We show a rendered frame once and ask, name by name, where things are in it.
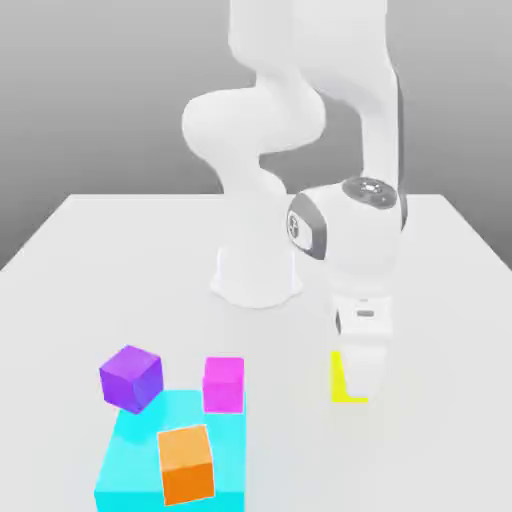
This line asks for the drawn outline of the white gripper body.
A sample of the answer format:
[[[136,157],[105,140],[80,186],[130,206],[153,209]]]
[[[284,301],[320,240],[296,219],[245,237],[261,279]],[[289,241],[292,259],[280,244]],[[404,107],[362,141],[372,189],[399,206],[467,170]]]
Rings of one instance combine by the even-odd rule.
[[[382,384],[389,335],[342,334],[341,361],[347,394],[351,397],[374,397]]]

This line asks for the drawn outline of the small yellow cube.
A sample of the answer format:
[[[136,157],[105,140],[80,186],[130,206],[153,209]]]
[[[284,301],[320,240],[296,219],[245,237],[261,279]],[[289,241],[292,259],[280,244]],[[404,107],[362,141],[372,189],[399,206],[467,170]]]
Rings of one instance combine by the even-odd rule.
[[[353,397],[347,393],[344,369],[339,351],[332,351],[330,356],[330,389],[334,403],[367,403],[365,397]]]

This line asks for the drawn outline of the small magenta cube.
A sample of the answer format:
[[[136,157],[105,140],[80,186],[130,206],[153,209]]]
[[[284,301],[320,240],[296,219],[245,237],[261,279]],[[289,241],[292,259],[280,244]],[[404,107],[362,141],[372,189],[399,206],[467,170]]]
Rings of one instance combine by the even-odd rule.
[[[244,410],[244,359],[207,357],[202,379],[206,413],[239,414]]]

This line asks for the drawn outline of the small orange cube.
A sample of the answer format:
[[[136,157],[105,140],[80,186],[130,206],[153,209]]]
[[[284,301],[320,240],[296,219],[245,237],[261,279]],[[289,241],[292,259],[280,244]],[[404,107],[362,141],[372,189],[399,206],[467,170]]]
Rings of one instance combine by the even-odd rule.
[[[159,432],[157,443],[166,506],[215,495],[213,457],[204,424]]]

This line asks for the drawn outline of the small purple cube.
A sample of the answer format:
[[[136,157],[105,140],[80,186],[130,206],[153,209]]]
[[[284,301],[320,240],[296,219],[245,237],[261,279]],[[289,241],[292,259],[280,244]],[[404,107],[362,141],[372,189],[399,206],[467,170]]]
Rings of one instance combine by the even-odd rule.
[[[162,391],[161,358],[126,345],[99,368],[104,400],[132,414],[141,413]]]

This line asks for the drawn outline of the large cyan box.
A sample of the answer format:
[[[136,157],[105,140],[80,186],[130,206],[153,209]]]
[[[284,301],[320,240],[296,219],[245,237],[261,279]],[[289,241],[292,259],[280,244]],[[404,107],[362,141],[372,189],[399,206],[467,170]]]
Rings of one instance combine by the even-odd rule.
[[[157,434],[204,425],[212,449],[215,495],[164,504]],[[99,472],[97,512],[245,512],[246,414],[206,414],[199,390],[160,393],[140,414],[122,410]]]

